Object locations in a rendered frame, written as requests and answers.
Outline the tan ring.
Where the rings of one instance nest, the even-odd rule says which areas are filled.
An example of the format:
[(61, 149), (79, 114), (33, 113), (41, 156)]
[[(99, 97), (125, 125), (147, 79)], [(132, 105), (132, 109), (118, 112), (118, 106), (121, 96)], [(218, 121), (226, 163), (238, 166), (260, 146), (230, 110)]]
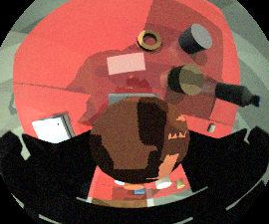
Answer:
[[(153, 44), (153, 46), (147, 46), (146, 43), (143, 42), (142, 39), (143, 36), (149, 36), (149, 35), (151, 35), (151, 37), (155, 39), (155, 44)], [(143, 30), (142, 32), (139, 32), (138, 45), (144, 51), (153, 52), (155, 50), (158, 50), (158, 47), (161, 46), (161, 36), (159, 36), (159, 34), (156, 31)]]

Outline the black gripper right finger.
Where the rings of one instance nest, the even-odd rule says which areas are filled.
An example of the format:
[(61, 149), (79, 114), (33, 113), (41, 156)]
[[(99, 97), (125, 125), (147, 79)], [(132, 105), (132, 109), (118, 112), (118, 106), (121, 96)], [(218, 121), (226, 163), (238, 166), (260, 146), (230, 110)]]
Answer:
[(190, 184), (192, 193), (207, 187), (206, 181), (210, 179), (212, 173), (222, 164), (224, 157), (231, 147), (236, 146), (240, 140), (244, 140), (247, 135), (247, 128), (242, 128), (238, 132), (232, 132), (230, 135), (222, 136), (222, 138), (212, 138), (212, 136), (199, 134), (188, 129), (190, 134), (190, 142), (188, 143), (187, 153), (180, 167)]

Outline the grey bottle with dark blue cap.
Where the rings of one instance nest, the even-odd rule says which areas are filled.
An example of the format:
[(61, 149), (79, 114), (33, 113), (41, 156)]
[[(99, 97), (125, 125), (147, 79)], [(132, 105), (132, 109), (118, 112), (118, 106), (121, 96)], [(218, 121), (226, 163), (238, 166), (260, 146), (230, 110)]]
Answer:
[(260, 96), (253, 95), (251, 91), (244, 85), (236, 85), (230, 83), (220, 83), (216, 87), (215, 95), (223, 101), (239, 105), (240, 107), (249, 107), (249, 104), (259, 108)]

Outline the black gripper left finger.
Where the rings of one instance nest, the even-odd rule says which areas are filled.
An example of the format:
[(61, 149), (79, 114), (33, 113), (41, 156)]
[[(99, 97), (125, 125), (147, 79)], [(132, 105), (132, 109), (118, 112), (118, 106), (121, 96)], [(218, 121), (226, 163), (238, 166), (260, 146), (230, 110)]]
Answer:
[(93, 129), (82, 132), (74, 138), (51, 143), (41, 138), (22, 132), (23, 143), (30, 155), (38, 157), (58, 172), (59, 177), (66, 181), (70, 188), (78, 193), (78, 197), (86, 199), (90, 195), (91, 181), (94, 179), (98, 165), (91, 156), (89, 145)]

